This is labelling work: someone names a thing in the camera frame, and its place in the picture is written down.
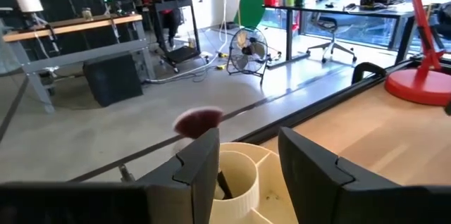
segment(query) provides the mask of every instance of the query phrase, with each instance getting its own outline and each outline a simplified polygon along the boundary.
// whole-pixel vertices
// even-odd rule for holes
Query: gray floor
[[[265,35],[275,46],[284,45],[284,35],[277,31],[265,32]],[[204,51],[214,53],[221,45],[216,31],[205,30],[199,36]],[[321,42],[324,40],[299,37],[297,47],[306,49]],[[382,54],[386,51],[357,46],[355,49],[364,54],[359,57],[360,61],[377,62],[382,66],[389,66],[394,61],[393,56]],[[321,51],[315,51],[311,59],[267,70],[262,87],[259,78],[254,76],[229,76],[226,71],[210,70],[195,79],[150,85],[144,89],[144,96],[107,108],[98,108],[85,78],[68,79],[58,82],[54,97],[58,107],[50,115],[44,112],[29,86],[0,143],[0,181],[69,180],[174,136],[171,128],[174,119],[189,108],[213,105],[230,113],[266,97],[296,89],[292,94],[222,123],[221,141],[237,139],[350,84],[351,66],[323,65],[317,58],[321,58]],[[170,67],[157,63],[158,56],[154,59],[160,78],[173,75]],[[334,59],[343,63],[350,61],[346,54],[336,54]],[[181,69],[186,71],[201,64],[203,60],[199,59],[183,64]],[[299,88],[303,82],[320,77]],[[20,84],[20,75],[0,78],[0,111],[8,109]],[[128,167],[138,178],[170,158],[172,148],[157,150],[128,163]],[[93,180],[118,179],[119,173],[113,170]]]

